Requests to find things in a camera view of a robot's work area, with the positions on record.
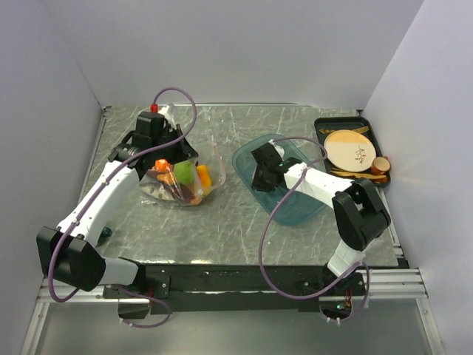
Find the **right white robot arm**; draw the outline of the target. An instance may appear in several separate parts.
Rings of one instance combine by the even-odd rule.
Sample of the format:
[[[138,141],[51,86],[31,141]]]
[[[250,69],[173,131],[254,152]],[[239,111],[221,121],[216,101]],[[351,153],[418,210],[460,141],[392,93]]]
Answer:
[[[310,167],[297,158],[284,159],[281,150],[265,143],[251,152],[256,161],[252,188],[260,192],[287,189],[287,200],[295,192],[330,207],[335,214],[339,242],[323,277],[331,294],[342,293],[350,284],[346,271],[364,259],[364,251],[391,224],[391,217],[374,183],[336,177]]]

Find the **orange tangerine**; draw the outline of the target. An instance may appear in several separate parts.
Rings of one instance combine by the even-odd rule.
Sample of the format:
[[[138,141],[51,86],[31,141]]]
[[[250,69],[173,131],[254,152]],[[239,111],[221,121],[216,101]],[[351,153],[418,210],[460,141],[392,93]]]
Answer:
[[[166,174],[171,170],[171,164],[166,159],[158,159],[154,163],[153,170],[160,174]]]

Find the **clear zip top bag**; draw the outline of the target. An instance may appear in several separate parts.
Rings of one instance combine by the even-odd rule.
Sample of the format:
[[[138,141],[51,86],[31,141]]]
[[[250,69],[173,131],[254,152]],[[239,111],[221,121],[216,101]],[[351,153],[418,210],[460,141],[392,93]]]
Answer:
[[[139,184],[139,190],[152,201],[196,206],[226,180],[225,166],[216,143],[200,143],[199,156],[172,164],[161,158]]]

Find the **green apple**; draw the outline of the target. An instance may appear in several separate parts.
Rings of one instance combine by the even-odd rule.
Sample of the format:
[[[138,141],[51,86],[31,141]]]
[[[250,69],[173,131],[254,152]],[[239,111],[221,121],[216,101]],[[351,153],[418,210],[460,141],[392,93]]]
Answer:
[[[189,185],[194,182],[194,164],[190,160],[176,163],[173,173],[180,184]]]

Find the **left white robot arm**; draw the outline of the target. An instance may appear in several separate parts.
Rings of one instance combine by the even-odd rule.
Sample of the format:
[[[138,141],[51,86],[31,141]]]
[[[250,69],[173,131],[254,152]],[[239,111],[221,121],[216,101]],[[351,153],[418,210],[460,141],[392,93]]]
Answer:
[[[83,291],[118,284],[130,297],[146,290],[144,265],[103,257],[95,247],[115,208],[156,160],[179,163],[198,156],[174,121],[173,108],[169,104],[141,112],[135,129],[112,150],[101,176],[73,212],[56,227],[40,230],[36,242],[41,269],[50,283],[57,280]]]

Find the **orange mango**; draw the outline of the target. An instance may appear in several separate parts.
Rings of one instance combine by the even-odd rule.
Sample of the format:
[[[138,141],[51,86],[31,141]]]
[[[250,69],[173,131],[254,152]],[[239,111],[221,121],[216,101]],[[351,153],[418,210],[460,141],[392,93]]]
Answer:
[[[207,195],[211,191],[212,181],[208,173],[208,168],[206,165],[198,165],[196,167],[197,175],[200,179],[200,185],[203,188],[203,193]]]

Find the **grey toy fish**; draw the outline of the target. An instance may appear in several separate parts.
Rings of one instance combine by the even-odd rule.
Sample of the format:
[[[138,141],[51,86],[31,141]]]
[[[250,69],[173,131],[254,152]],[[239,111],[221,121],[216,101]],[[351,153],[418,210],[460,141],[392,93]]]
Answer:
[[[174,201],[173,195],[159,183],[142,183],[139,189],[144,195],[155,200]]]

